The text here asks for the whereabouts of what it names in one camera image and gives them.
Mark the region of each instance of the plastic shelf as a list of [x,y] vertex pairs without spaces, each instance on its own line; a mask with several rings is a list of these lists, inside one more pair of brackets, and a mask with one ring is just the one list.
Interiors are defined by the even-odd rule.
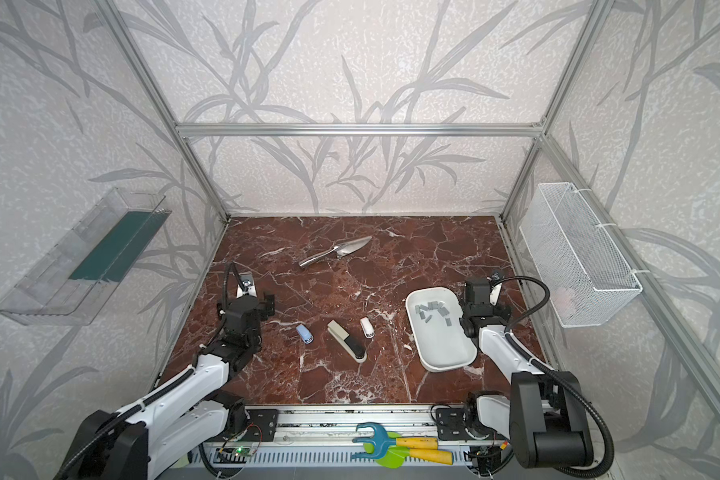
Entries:
[[165,195],[113,188],[0,299],[24,325],[89,325],[171,211]]

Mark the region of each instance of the yellow handle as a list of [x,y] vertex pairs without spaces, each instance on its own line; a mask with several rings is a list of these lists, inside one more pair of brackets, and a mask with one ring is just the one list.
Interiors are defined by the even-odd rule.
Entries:
[[438,440],[435,437],[399,437],[398,447],[438,449]]
[[443,463],[445,465],[454,464],[454,456],[445,450],[421,450],[419,448],[411,448],[408,452],[413,458],[420,458],[427,462]]

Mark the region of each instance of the green strip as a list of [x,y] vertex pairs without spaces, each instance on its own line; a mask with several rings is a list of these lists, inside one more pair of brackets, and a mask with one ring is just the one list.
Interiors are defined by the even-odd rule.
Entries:
[[169,212],[126,212],[69,276],[70,280],[121,282]]

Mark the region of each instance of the metal trowel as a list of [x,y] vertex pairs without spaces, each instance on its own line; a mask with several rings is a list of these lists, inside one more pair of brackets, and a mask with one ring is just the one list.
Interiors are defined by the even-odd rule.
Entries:
[[372,236],[364,236],[363,238],[356,238],[354,240],[336,244],[336,245],[332,246],[331,248],[327,249],[325,252],[320,252],[319,254],[308,256],[304,260],[298,262],[298,265],[301,268],[307,268],[311,264],[314,264],[318,260],[327,257],[328,255],[332,254],[333,252],[336,252],[336,256],[338,256],[338,258],[341,258],[344,255],[349,255],[352,252],[360,250],[369,241],[371,241],[371,238],[373,238],[373,237]]

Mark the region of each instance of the trowel handle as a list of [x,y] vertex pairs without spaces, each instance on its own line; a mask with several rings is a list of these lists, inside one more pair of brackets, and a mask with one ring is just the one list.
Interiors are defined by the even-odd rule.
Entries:
[[438,449],[438,440],[435,437],[398,437],[398,447]]
[[420,448],[411,448],[408,454],[413,458],[420,458],[427,462],[442,463],[444,465],[453,465],[453,453],[447,450],[422,450]]
[[312,255],[312,256],[308,256],[308,257],[305,258],[304,260],[298,262],[298,266],[300,266],[301,268],[307,268],[307,267],[310,266],[311,264],[314,264],[315,262],[317,262],[317,261],[320,260],[321,258],[323,258],[323,257],[325,257],[326,255],[329,255],[331,252],[335,252],[335,251],[336,251],[336,247],[333,246],[333,247],[327,249],[325,252],[320,252],[319,254],[314,254],[314,255]]

